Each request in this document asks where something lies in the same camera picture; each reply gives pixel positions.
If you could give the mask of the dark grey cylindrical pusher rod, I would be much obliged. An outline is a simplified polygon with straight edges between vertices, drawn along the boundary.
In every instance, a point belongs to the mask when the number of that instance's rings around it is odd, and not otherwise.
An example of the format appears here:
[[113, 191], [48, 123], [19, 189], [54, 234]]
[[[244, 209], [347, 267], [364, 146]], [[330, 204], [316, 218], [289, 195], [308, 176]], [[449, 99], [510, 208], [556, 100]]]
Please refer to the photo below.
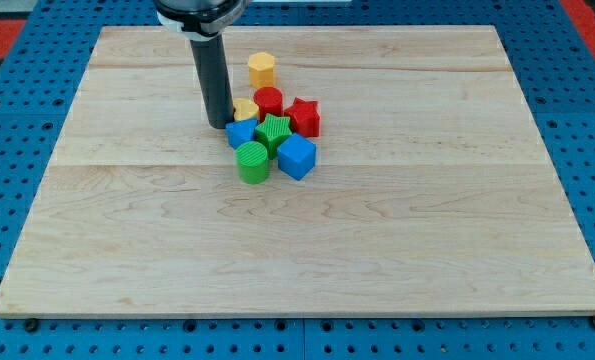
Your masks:
[[223, 37], [191, 40], [190, 44], [208, 123], [215, 129], [225, 129], [234, 121], [234, 105]]

